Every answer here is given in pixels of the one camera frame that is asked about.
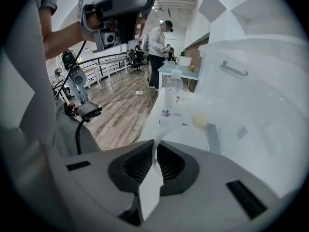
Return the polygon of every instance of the plastic bottle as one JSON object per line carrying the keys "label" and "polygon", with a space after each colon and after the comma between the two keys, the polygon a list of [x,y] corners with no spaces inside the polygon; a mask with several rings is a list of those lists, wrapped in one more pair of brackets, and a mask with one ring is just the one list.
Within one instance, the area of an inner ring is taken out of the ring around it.
{"label": "plastic bottle", "polygon": [[171,76],[169,77],[166,87],[164,103],[165,109],[172,110],[180,100],[181,92],[183,90],[183,81],[181,79],[181,70],[173,69],[171,71]]}

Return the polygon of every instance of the white shirt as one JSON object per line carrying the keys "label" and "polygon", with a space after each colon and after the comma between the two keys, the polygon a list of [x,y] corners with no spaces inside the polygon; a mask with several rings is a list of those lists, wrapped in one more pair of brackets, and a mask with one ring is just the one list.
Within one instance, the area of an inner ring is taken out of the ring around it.
{"label": "white shirt", "polygon": [[163,57],[165,51],[165,37],[160,27],[154,28],[149,36],[149,54]]}

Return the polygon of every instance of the black slot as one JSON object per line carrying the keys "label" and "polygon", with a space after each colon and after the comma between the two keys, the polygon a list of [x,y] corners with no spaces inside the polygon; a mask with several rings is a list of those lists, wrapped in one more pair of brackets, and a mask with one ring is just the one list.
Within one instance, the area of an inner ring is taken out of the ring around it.
{"label": "black slot", "polygon": [[89,165],[90,165],[90,162],[81,161],[81,162],[69,164],[66,167],[69,171],[73,171],[73,170],[76,170],[76,169],[84,168],[84,167],[89,166]]}
{"label": "black slot", "polygon": [[258,198],[239,180],[228,182],[226,186],[251,219],[254,219],[267,210]]}

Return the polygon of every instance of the plastic container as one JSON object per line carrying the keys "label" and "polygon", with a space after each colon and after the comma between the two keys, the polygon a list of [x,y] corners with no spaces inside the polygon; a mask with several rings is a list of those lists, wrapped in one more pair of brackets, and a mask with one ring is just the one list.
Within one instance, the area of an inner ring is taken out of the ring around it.
{"label": "plastic container", "polygon": [[192,58],[180,56],[179,57],[179,65],[189,66],[191,64],[191,60],[192,60]]}
{"label": "plastic container", "polygon": [[172,110],[179,102],[183,90],[183,81],[181,79],[182,71],[174,69],[171,71],[165,87],[164,104],[165,109]]}

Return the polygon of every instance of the person's arm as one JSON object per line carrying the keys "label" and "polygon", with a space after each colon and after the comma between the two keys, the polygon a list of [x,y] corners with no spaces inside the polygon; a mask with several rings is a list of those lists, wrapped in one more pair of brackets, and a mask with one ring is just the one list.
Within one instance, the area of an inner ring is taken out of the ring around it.
{"label": "person's arm", "polygon": [[163,45],[160,45],[158,43],[158,40],[160,38],[160,32],[158,29],[153,29],[150,37],[149,37],[149,45],[151,45],[153,48],[160,50],[161,52],[166,51],[165,47]]}
{"label": "person's arm", "polygon": [[74,22],[62,30],[53,32],[51,23],[51,9],[42,8],[39,10],[39,15],[42,26],[42,36],[46,59],[54,58],[63,53],[69,47],[84,40],[80,22]]}

